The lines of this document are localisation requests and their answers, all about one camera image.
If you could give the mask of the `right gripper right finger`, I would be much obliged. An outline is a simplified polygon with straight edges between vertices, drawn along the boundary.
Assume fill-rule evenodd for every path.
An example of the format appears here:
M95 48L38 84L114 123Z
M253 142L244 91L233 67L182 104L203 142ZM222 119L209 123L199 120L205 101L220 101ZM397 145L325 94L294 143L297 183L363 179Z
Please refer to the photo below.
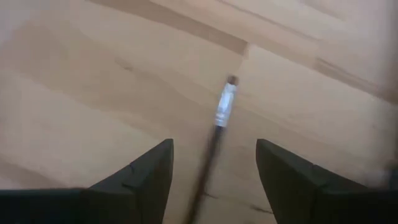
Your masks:
M277 224L398 224L398 177L369 188L265 139L256 164Z

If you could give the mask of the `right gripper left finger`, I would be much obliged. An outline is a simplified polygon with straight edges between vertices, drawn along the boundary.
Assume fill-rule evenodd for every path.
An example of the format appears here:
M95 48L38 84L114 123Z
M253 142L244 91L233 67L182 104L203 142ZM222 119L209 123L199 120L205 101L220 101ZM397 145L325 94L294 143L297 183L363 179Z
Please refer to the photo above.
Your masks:
M88 188L0 190L0 224L162 224L173 167L165 139Z

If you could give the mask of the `thin black makeup brush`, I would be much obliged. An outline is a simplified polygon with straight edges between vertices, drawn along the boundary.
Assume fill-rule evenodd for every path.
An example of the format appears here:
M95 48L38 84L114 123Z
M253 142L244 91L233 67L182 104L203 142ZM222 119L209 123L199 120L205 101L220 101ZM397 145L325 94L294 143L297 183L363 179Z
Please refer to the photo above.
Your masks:
M237 76L229 75L221 92L215 114L214 128L206 145L198 179L195 183L193 198L190 201L183 224L195 224L199 216L211 170L218 155L224 131L228 125L238 83L239 79Z

